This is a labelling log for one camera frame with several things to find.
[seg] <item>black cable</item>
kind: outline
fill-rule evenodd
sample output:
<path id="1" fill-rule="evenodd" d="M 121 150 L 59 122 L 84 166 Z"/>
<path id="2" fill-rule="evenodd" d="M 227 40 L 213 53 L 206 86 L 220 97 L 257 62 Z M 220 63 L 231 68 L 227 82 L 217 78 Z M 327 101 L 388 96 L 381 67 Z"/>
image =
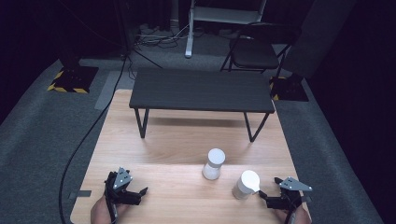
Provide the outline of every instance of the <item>black cable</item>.
<path id="1" fill-rule="evenodd" d="M 285 224 L 289 224 L 291 215 L 292 215 L 292 211 L 289 210 L 289 212 L 288 212 L 288 214 L 286 215 L 286 218 L 285 218 Z"/>
<path id="2" fill-rule="evenodd" d="M 170 32 L 172 35 L 170 36 L 155 36 L 153 35 L 152 37 L 160 37 L 160 38 L 154 38 L 154 39 L 149 39 L 146 40 L 150 35 L 156 33 L 158 29 L 154 29 L 151 33 L 149 34 L 144 34 L 143 30 L 141 30 L 143 36 L 139 42 L 135 43 L 136 46 L 143 45 L 145 47 L 159 47 L 161 49 L 170 49 L 170 48 L 175 48 L 178 46 L 177 41 L 181 38 L 187 37 L 186 35 L 183 36 L 182 32 L 188 28 L 189 25 L 186 25 L 183 29 L 180 30 L 176 35 L 171 29 Z"/>
<path id="3" fill-rule="evenodd" d="M 70 156 L 66 166 L 64 167 L 64 173 L 62 174 L 61 184 L 60 184 L 60 187 L 59 187 L 59 195 L 58 195 L 59 215 L 61 216 L 61 221 L 62 221 L 63 224 L 65 224 L 65 221 L 64 221 L 64 209 L 63 209 L 63 206 L 62 206 L 62 191 L 64 189 L 64 178 L 66 177 L 67 170 L 68 170 L 68 168 L 70 166 L 70 163 L 72 162 L 73 158 L 75 157 L 76 153 L 80 149 L 82 143 L 84 143 L 85 139 L 91 133 L 93 127 L 96 125 L 96 123 L 99 121 L 99 119 L 105 114 L 105 112 L 107 111 L 108 107 L 110 106 L 111 101 L 113 100 L 113 97 L 114 97 L 114 92 L 116 92 L 117 85 L 120 82 L 120 78 L 122 76 L 122 72 L 123 72 L 123 69 L 124 69 L 125 62 L 126 62 L 126 58 L 123 61 L 122 68 L 121 68 L 121 71 L 120 71 L 120 75 L 119 75 L 119 78 L 117 79 L 116 85 L 114 86 L 113 94 L 111 96 L 110 101 L 107 103 L 105 109 L 100 113 L 99 117 L 93 123 L 91 128 L 85 133 L 84 137 L 81 139 L 81 141 L 79 142 L 78 146 L 76 147 L 76 149 L 73 151 L 72 155 Z"/>
<path id="4" fill-rule="evenodd" d="M 154 61 L 152 61 L 150 58 L 148 58 L 148 57 L 144 56 L 143 54 L 137 52 L 137 50 L 135 50 L 135 49 L 132 49 L 132 50 L 133 50 L 134 52 L 136 52 L 138 55 L 140 55 L 140 56 L 142 56 L 143 58 L 145 58 L 146 60 L 148 60 L 149 62 L 154 63 L 157 67 L 162 68 L 160 65 L 158 65 L 157 63 L 155 63 Z"/>
<path id="5" fill-rule="evenodd" d="M 140 36 L 143 36 L 143 38 L 141 39 L 141 41 L 144 41 L 148 36 L 153 35 L 155 32 L 158 31 L 158 28 L 152 29 L 151 32 L 149 33 L 144 33 L 143 29 L 140 29 L 140 32 L 142 33 Z"/>
<path id="6" fill-rule="evenodd" d="M 199 38 L 199 37 L 201 37 L 201 36 L 203 36 L 203 35 L 205 35 L 205 28 L 204 27 L 197 27 L 197 28 L 195 28 L 194 29 L 194 38 Z"/>
<path id="7" fill-rule="evenodd" d="M 132 62 L 132 60 L 131 60 L 131 58 L 129 57 L 129 55 L 127 56 L 127 58 L 128 58 L 128 60 L 129 60 L 128 77 L 129 77 L 131 80 L 135 81 L 135 80 L 136 80 L 136 75 L 134 74 L 134 71 L 132 70 L 132 65 L 133 65 L 134 63 Z"/>
<path id="8" fill-rule="evenodd" d="M 82 19 L 80 19 L 80 18 L 72 11 L 72 9 L 70 9 L 70 7 L 68 7 L 63 1 L 61 1 L 61 0 L 57 0 L 57 1 L 62 5 L 62 7 L 64 7 L 67 11 L 69 11 L 70 14 L 71 14 L 79 23 L 81 23 L 85 28 L 87 28 L 87 29 L 88 29 L 90 32 L 92 32 L 94 35 L 98 36 L 99 38 L 105 40 L 106 42 L 108 42 L 108 43 L 110 43 L 110 44 L 113 44 L 113 45 L 119 46 L 119 47 L 124 47 L 124 46 L 123 46 L 122 44 L 120 44 L 120 43 L 114 42 L 114 41 L 112 41 L 112 40 L 109 40 L 109 39 L 105 38 L 105 37 L 102 36 L 102 35 L 99 35 L 99 34 L 98 34 L 97 32 L 95 32 L 90 26 L 88 26 Z"/>

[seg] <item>wire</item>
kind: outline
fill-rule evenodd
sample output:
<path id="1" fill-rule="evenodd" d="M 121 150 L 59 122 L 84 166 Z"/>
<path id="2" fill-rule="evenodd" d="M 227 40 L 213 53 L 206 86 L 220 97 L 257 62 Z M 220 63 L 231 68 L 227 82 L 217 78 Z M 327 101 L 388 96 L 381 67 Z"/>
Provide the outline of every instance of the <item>wire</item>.
<path id="1" fill-rule="evenodd" d="M 128 77 L 129 77 L 131 80 L 135 81 L 135 80 L 136 80 L 136 75 L 134 74 L 134 71 L 132 70 L 132 64 L 134 64 L 134 63 L 132 62 L 132 60 L 131 60 L 131 58 L 129 57 L 129 55 L 127 56 L 127 58 L 128 58 L 128 60 L 129 60 Z"/>
<path id="2" fill-rule="evenodd" d="M 122 76 L 122 71 L 123 71 L 124 66 L 125 66 L 125 61 L 126 61 L 126 58 L 125 58 L 124 61 L 123 61 L 122 68 L 121 68 L 121 71 L 120 71 L 120 75 L 119 75 L 119 78 L 117 79 L 117 82 L 116 82 L 116 84 L 115 84 L 115 86 L 114 86 L 113 94 L 112 94 L 112 96 L 111 96 L 110 101 L 107 103 L 105 109 L 100 113 L 99 117 L 98 117 L 98 118 L 96 119 L 96 121 L 93 123 L 93 125 L 91 126 L 91 128 L 85 133 L 84 137 L 81 139 L 81 141 L 79 142 L 78 146 L 77 146 L 76 149 L 73 151 L 72 155 L 70 156 L 69 160 L 67 161 L 66 166 L 64 167 L 64 173 L 62 174 L 61 184 L 60 184 L 60 187 L 59 187 L 59 195 L 58 195 L 59 215 L 60 215 L 60 217 L 61 217 L 61 221 L 62 221 L 63 224 L 65 224 L 65 221 L 64 221 L 64 209 L 63 209 L 63 206 L 62 206 L 62 194 L 63 194 L 63 189 L 64 189 L 64 179 L 65 179 L 65 177 L 66 177 L 67 170 L 68 170 L 68 168 L 69 168 L 69 166 L 70 166 L 70 163 L 72 162 L 73 158 L 75 157 L 76 153 L 77 153 L 78 150 L 80 149 L 82 143 L 85 141 L 85 139 L 86 139 L 86 138 L 88 137 L 88 135 L 91 133 L 93 127 L 95 127 L 95 125 L 97 124 L 97 122 L 99 121 L 99 119 L 105 114 L 105 112 L 107 111 L 108 107 L 110 106 L 110 103 L 111 103 L 111 101 L 113 100 L 113 97 L 114 97 L 114 92 L 116 92 L 117 85 L 118 85 L 119 82 L 120 82 L 120 78 L 121 78 L 121 76 Z"/>
<path id="3" fill-rule="evenodd" d="M 140 55 L 140 56 L 142 56 L 143 58 L 145 58 L 146 60 L 150 61 L 151 63 L 154 63 L 157 67 L 163 68 L 163 67 L 161 67 L 160 65 L 158 65 L 157 63 L 155 63 L 154 61 L 152 61 L 150 58 L 148 58 L 148 57 L 144 56 L 143 54 L 141 54 L 140 52 L 138 52 L 137 50 L 135 50 L 135 49 L 132 49 L 132 50 L 133 50 L 134 52 L 136 52 L 138 55 Z"/>
<path id="4" fill-rule="evenodd" d="M 294 199 L 293 201 L 291 201 L 289 195 L 287 195 L 287 194 L 282 194 L 282 196 L 284 196 L 285 198 L 287 198 L 288 201 L 289 201 L 289 205 L 290 205 L 290 207 L 289 207 L 289 212 L 288 212 L 288 215 L 286 216 L 286 219 L 285 219 L 285 224 L 289 224 L 292 213 L 297 209 L 297 207 L 296 207 L 296 205 L 294 204 L 294 202 L 295 202 L 296 200 L 298 200 L 298 199 Z"/>
<path id="5" fill-rule="evenodd" d="M 146 47 L 159 47 L 162 49 L 169 49 L 169 48 L 175 48 L 178 46 L 177 41 L 181 38 L 186 38 L 186 36 L 180 36 L 180 34 L 187 28 L 189 25 L 186 25 L 183 29 L 181 29 L 177 34 L 174 34 L 173 31 L 172 35 L 170 36 L 160 36 L 160 35 L 152 35 L 155 32 L 158 31 L 158 29 L 155 29 L 153 32 L 146 34 L 146 35 L 141 35 L 143 38 L 141 41 L 135 43 L 136 46 L 138 45 L 143 45 Z M 156 39 L 151 39 L 151 40 L 145 40 L 147 37 L 158 37 Z M 168 46 L 164 47 L 162 45 L 169 45 L 169 44 L 174 44 L 173 46 Z"/>
<path id="6" fill-rule="evenodd" d="M 202 30 L 202 32 L 201 32 L 199 35 L 196 35 L 195 33 L 196 33 L 196 31 L 198 31 L 198 30 Z M 202 27 L 197 27 L 197 28 L 194 29 L 194 38 L 195 38 L 195 37 L 199 38 L 199 37 L 203 36 L 204 34 L 205 34 L 205 29 L 202 28 Z"/>
<path id="7" fill-rule="evenodd" d="M 85 28 L 87 28 L 89 31 L 91 31 L 93 34 L 97 35 L 99 38 L 107 41 L 110 44 L 119 46 L 119 47 L 124 47 L 122 44 L 114 42 L 112 40 L 109 40 L 107 38 L 105 38 L 104 36 L 98 34 L 97 32 L 95 32 L 91 27 L 89 27 L 82 19 L 80 19 L 73 11 L 72 9 L 70 9 L 70 7 L 68 7 L 64 2 L 62 2 L 61 0 L 57 0 L 67 11 L 70 12 L 70 14 L 77 20 L 79 21 Z"/>

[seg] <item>robotic hand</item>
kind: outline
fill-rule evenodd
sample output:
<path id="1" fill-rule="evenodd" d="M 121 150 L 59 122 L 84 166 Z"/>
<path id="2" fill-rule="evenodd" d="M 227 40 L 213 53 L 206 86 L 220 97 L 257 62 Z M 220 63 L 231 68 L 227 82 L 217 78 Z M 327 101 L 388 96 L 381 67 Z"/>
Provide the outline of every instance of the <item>robotic hand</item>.
<path id="1" fill-rule="evenodd" d="M 121 167 L 118 172 L 110 172 L 108 174 L 108 178 L 105 181 L 105 197 L 112 224 L 117 222 L 116 204 L 139 205 L 148 190 L 148 188 L 145 188 L 138 193 L 127 191 L 126 188 L 131 181 L 132 177 L 129 175 L 129 171 Z"/>
<path id="2" fill-rule="evenodd" d="M 285 180 L 275 177 L 275 182 L 280 186 L 280 197 L 268 197 L 261 190 L 259 196 L 266 201 L 268 208 L 288 210 L 285 224 L 293 223 L 293 214 L 297 207 L 303 202 L 311 202 L 309 197 L 302 197 L 299 190 L 312 191 L 312 188 L 290 176 Z"/>

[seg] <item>gray carpet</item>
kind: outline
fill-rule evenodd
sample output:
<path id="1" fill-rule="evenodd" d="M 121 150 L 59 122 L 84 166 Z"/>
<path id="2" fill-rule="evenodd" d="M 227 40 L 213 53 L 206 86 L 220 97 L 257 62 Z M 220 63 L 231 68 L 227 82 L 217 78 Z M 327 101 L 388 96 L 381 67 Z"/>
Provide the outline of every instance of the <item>gray carpet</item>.
<path id="1" fill-rule="evenodd" d="M 180 39 L 171 49 L 141 46 L 139 52 L 164 69 L 219 70 L 228 49 L 226 38 L 196 38 L 191 59 L 184 58 L 185 43 L 186 39 Z M 156 67 L 134 52 L 131 59 L 118 88 L 133 87 L 129 66 L 134 72 L 138 67 Z M 106 107 L 122 67 L 121 59 L 83 59 L 80 63 L 99 67 L 89 94 L 47 91 L 62 68 L 56 62 L 43 71 L 0 127 L 1 224 L 61 222 L 58 190 L 64 167 Z M 305 82 L 304 88 L 309 102 L 275 104 L 298 176 L 314 188 L 309 194 L 313 202 L 308 205 L 314 223 L 382 223 Z M 103 121 L 93 128 L 68 170 L 64 182 L 67 220 L 74 204 L 69 194 L 79 190 Z"/>

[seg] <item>human hand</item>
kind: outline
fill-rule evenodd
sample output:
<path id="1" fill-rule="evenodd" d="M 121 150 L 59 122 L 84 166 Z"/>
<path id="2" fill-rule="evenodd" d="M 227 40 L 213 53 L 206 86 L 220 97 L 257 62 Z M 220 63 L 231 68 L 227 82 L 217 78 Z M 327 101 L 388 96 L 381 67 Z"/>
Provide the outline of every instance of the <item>human hand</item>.
<path id="1" fill-rule="evenodd" d="M 288 211 L 283 211 L 279 209 L 274 209 L 276 216 L 284 223 L 286 220 L 286 216 L 288 215 Z M 311 218 L 308 213 L 304 210 L 302 206 L 299 206 L 295 211 L 295 219 L 294 224 L 311 224 Z"/>
<path id="2" fill-rule="evenodd" d="M 118 216 L 122 216 L 126 210 L 130 207 L 129 204 L 117 204 Z M 102 196 L 91 209 L 91 224 L 109 224 L 111 223 L 111 217 L 108 213 L 106 204 L 106 197 Z"/>

